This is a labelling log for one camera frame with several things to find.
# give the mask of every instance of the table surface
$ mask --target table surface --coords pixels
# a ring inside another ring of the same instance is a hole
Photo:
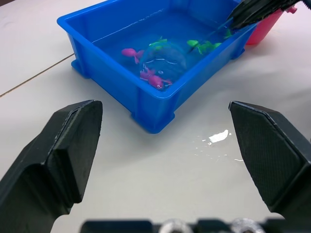
[[[16,0],[0,7],[0,94],[72,54],[56,19],[94,4],[82,0]],[[240,100],[280,111],[311,137],[311,19],[298,4],[266,39],[247,48],[196,91],[159,134],[70,63],[73,56],[0,97],[0,178],[56,110],[84,100],[103,102],[103,123],[82,203],[52,233],[77,233],[86,219],[236,217],[271,214],[242,161],[228,105]],[[222,141],[210,137],[228,132]]]

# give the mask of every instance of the blue plastic tub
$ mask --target blue plastic tub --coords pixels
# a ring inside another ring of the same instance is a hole
[[[143,128],[158,133],[201,85],[244,52],[255,25],[225,40],[165,91],[139,79],[134,65],[121,64],[121,49],[139,50],[147,37],[156,40],[160,34],[170,37],[174,33],[184,41],[204,39],[226,21],[237,4],[235,0],[108,0],[62,16],[57,23],[72,44],[76,57],[72,66],[126,107]]]

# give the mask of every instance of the pink toy fish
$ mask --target pink toy fish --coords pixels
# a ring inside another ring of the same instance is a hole
[[[138,64],[140,58],[142,57],[144,50],[136,52],[134,49],[123,49],[121,51],[122,55],[127,57],[134,57],[135,63]]]
[[[156,89],[162,89],[164,86],[164,83],[168,83],[168,85],[172,85],[172,82],[169,80],[164,80],[160,78],[159,76],[155,75],[154,70],[149,70],[148,68],[145,68],[147,72],[141,71],[140,72],[140,78],[143,80],[148,81],[148,83],[155,87]]]

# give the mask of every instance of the plastic bin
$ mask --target plastic bin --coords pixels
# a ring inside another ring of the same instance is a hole
[[[153,23],[163,22],[163,27],[169,20],[165,17],[177,12],[183,15],[183,21],[175,24],[176,27],[183,27],[189,21],[216,29],[225,23],[237,4],[235,0],[108,0],[62,16],[57,23],[68,33],[72,44],[76,60],[71,65],[119,101],[143,128],[158,133],[173,120],[174,111],[201,85],[244,52],[255,25],[228,38],[165,91],[140,80],[95,44],[101,40],[113,46],[119,38],[133,37],[135,32],[140,32],[137,25],[159,12],[168,14],[159,14]]]
[[[297,8],[295,8],[294,6],[287,10],[287,12],[290,12],[292,14],[294,14],[296,11]],[[258,23],[256,29],[249,38],[247,45],[259,44],[266,37],[266,35],[269,33],[269,31],[272,29],[272,27],[275,25],[275,23],[278,21],[282,14],[283,11],[278,10],[269,17],[265,18],[260,23]]]

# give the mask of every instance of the black tongs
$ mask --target black tongs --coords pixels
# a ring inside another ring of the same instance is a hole
[[[232,19],[230,28],[241,29],[245,26],[257,23],[278,9],[285,11],[300,0],[242,0],[232,11],[228,19]],[[311,0],[303,0],[310,8]]]

